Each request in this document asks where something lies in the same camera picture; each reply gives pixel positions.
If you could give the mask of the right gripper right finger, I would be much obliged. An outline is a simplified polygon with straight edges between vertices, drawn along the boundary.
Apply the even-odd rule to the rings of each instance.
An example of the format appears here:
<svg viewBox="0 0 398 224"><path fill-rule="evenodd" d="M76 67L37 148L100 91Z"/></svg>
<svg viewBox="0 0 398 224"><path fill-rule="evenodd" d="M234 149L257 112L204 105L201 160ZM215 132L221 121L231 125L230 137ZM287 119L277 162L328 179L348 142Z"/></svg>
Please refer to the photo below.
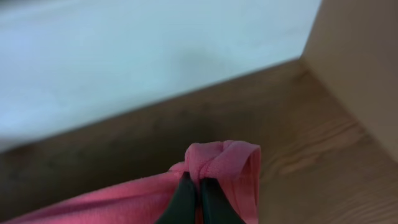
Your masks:
<svg viewBox="0 0 398 224"><path fill-rule="evenodd" d="M217 179L200 181L204 224L245 224L228 201Z"/></svg>

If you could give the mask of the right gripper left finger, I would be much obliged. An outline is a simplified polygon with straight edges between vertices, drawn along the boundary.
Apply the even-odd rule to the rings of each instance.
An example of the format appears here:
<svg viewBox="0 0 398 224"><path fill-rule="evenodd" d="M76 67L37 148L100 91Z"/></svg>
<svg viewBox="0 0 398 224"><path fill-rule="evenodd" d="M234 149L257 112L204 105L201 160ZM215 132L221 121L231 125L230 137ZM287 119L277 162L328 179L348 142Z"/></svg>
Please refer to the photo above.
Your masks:
<svg viewBox="0 0 398 224"><path fill-rule="evenodd" d="M197 190L188 172L184 172L178 187L155 224L195 224Z"/></svg>

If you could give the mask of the red printed t-shirt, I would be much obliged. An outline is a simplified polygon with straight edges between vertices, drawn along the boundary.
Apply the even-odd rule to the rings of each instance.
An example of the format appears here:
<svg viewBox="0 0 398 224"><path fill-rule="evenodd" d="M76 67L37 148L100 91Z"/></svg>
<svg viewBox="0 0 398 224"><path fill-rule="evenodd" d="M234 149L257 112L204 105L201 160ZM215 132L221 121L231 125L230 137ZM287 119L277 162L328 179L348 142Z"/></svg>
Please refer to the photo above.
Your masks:
<svg viewBox="0 0 398 224"><path fill-rule="evenodd" d="M195 223L203 223L200 181L217 179L245 223L258 223L261 148L244 141L191 144L169 171L83 194L11 220L11 223L155 223L184 172L197 190Z"/></svg>

